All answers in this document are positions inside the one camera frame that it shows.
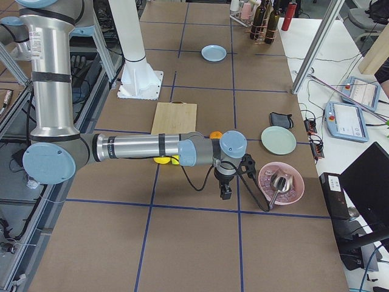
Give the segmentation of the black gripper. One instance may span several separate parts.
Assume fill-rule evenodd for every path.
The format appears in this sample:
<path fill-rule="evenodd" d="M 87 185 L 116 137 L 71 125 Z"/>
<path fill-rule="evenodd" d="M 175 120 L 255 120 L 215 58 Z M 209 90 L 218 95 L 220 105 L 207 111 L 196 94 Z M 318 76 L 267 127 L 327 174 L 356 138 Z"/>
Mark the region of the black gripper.
<path fill-rule="evenodd" d="M 224 169 L 222 167 L 216 167 L 214 170 L 214 176 L 219 182 L 219 189 L 221 191 L 221 199 L 229 200 L 232 195 L 230 188 L 230 182 L 236 176 L 235 169 Z"/>

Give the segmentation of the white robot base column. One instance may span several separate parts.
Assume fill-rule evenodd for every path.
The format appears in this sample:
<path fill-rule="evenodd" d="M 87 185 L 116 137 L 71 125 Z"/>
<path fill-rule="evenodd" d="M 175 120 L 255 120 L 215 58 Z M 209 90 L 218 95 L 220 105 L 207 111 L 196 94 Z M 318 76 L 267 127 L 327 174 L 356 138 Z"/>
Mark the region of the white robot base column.
<path fill-rule="evenodd" d="M 157 100 L 164 73 L 147 62 L 135 1 L 109 1 L 125 65 L 118 97 Z"/>

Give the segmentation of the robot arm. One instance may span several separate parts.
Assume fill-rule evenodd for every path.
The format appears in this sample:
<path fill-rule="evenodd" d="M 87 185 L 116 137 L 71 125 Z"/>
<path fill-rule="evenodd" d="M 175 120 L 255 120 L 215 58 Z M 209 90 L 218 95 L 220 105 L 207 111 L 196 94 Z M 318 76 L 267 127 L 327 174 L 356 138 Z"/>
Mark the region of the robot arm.
<path fill-rule="evenodd" d="M 219 139 L 201 133 L 110 136 L 81 134 L 74 126 L 69 39 L 80 21 L 92 16 L 89 1 L 19 1 L 32 54 L 36 127 L 22 163 L 41 184 L 59 184 L 77 170 L 106 159 L 176 158 L 181 166 L 208 165 L 219 181 L 221 198 L 246 155 L 247 141 L 231 130 Z"/>

